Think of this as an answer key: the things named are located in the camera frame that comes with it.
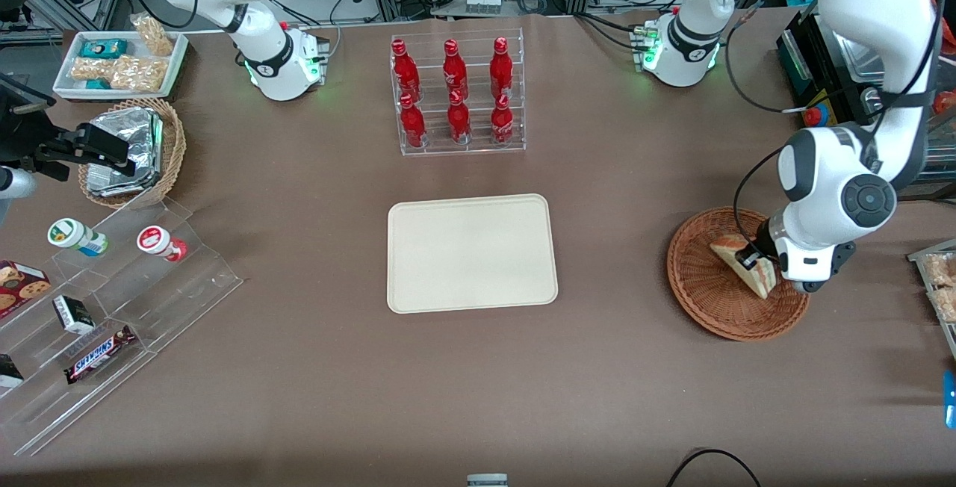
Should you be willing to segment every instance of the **red coca-cola bottle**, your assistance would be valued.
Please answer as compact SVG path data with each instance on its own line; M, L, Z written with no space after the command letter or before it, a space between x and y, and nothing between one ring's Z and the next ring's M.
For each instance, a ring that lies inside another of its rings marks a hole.
M502 95L512 95L512 56L508 55L508 39L498 37L491 58L491 96L497 99Z
M504 144L511 142L512 139L512 109L508 107L508 96L499 95L498 100L494 102L494 110L491 112L491 139L493 142Z
M421 100L421 79L418 75L418 66L409 55L406 41L395 39L392 41L392 52L395 54L395 75L399 78L399 89L402 93L409 93L414 102Z
M451 126L451 139L459 146L471 141L471 116L468 115L468 106L462 99L462 92L452 91L448 96L448 124Z
M444 83L448 86L448 93L462 92L462 100L468 100L468 73L465 71L465 61L458 54L458 41L448 39L444 41Z
M402 105L402 130L406 131L406 140L412 147L425 147L428 135L424 132L424 116L415 105L411 93L402 93L399 98Z

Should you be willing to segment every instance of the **snickers bar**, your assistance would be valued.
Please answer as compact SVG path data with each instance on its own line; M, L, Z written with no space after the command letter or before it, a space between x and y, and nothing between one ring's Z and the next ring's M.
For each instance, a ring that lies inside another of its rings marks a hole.
M23 384L23 375L13 365L10 355L0 354L0 386L4 388L16 388Z
M129 326L124 326L122 330L110 336L108 340L103 341L99 347L79 359L72 367L63 370L63 373L66 374L67 384L71 385L81 380L93 371L93 369L100 367L100 365L103 365L103 362L106 362L110 357L117 354L123 345L132 343L132 341L136 341L136 336L134 336L133 332L129 329Z
M81 301L61 294L55 297L54 307L57 308L57 317L63 325L63 330L82 336L96 328L93 318L90 317L90 313L86 311L86 306Z

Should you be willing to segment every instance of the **cookie box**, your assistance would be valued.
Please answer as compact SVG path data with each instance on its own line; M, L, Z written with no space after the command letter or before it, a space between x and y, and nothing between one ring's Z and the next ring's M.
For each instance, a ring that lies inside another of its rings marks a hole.
M50 289L43 270L0 260L0 319Z

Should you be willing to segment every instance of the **yogurt bottle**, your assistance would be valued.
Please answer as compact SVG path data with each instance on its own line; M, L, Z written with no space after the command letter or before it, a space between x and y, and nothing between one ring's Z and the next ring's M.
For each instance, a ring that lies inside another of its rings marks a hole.
M182 239L174 238L170 232L158 226L149 226L140 232L136 238L136 245L141 251L150 255L157 255L167 261L177 262L185 257L188 251Z
M98 234L92 229L86 227L79 220L72 218L60 218L50 226L47 232L47 239L51 245L58 248L75 249L83 255L95 258L106 252L110 246L106 235Z

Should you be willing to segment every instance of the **tray of snacks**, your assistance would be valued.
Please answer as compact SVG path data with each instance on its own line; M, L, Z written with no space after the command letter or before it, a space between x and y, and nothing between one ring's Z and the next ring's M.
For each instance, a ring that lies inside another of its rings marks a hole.
M81 31L60 66L54 93L69 100L161 99L169 96L188 38L142 13L136 31Z
M956 358L956 239L911 253L926 287L936 317L940 320L946 343Z

